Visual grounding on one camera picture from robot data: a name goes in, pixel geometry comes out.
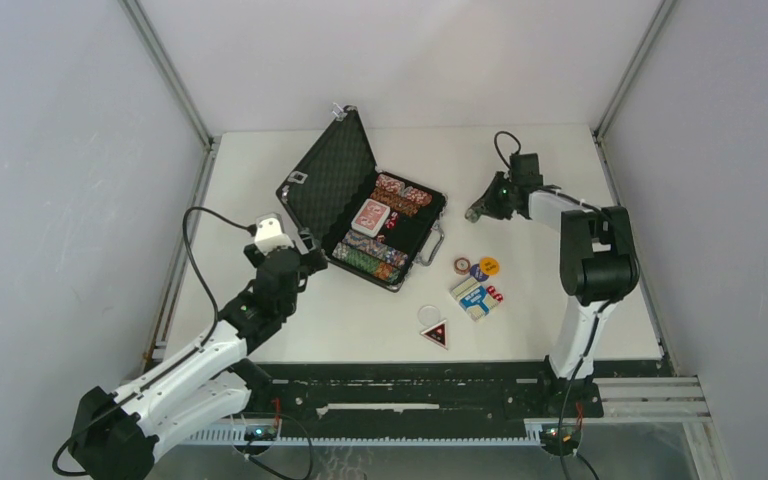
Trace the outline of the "black aluminium poker case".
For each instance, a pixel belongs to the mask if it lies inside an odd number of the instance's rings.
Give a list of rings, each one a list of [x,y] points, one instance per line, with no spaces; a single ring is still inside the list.
[[[356,107],[335,106],[333,120],[305,153],[276,190],[276,196],[295,226],[308,228],[320,241],[328,260],[366,281],[391,292],[401,290],[413,265],[428,266],[432,254],[422,253],[432,236],[444,236],[440,221],[447,205],[444,193],[393,172],[379,168],[371,143]],[[395,284],[364,274],[332,257],[332,251],[346,232],[360,206],[376,189],[376,178],[387,174],[432,194],[433,200],[421,206],[413,217],[399,213],[391,230],[381,230],[374,238],[408,255],[398,268]]]

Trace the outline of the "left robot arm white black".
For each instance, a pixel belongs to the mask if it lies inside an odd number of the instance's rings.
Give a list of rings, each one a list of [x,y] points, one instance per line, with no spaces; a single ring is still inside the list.
[[[301,252],[280,228],[262,222],[245,249],[255,278],[186,348],[112,392],[81,398],[71,436],[58,449],[93,479],[144,479],[173,447],[214,421],[243,411],[265,414],[273,394],[248,357],[295,313],[297,297],[325,254]]]

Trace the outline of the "red playing card deck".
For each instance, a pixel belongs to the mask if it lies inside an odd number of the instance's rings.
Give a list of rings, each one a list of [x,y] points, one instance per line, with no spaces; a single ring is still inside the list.
[[[391,208],[373,199],[366,199],[351,220],[351,229],[375,237],[390,216]]]

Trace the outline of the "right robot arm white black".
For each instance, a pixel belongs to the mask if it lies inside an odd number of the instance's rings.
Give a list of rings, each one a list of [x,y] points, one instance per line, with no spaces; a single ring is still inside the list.
[[[630,218],[622,206],[597,207],[545,184],[535,153],[513,153],[504,164],[507,170],[494,175],[465,218],[475,223],[518,214],[559,235],[559,277],[568,304],[548,354],[553,379],[537,393],[544,412],[562,416],[578,400],[570,381],[592,375],[595,345],[607,318],[640,280]]]

